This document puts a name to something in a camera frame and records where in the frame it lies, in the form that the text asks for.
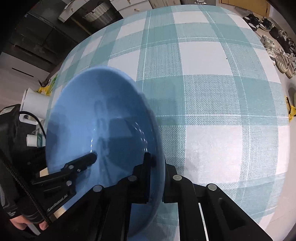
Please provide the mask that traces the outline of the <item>person's left hand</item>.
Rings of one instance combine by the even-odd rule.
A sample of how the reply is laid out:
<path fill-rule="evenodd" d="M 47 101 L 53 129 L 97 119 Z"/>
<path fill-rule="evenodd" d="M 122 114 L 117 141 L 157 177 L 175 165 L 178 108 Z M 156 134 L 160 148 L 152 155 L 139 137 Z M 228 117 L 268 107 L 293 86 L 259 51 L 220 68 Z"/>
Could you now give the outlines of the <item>person's left hand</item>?
<path fill-rule="evenodd" d="M 19 230 L 24 230 L 28 225 L 31 224 L 31 222 L 27 220 L 23 215 L 11 218 L 10 222 Z M 47 227 L 48 223 L 46 221 L 43 221 L 39 224 L 39 228 L 41 230 L 45 230 Z"/>

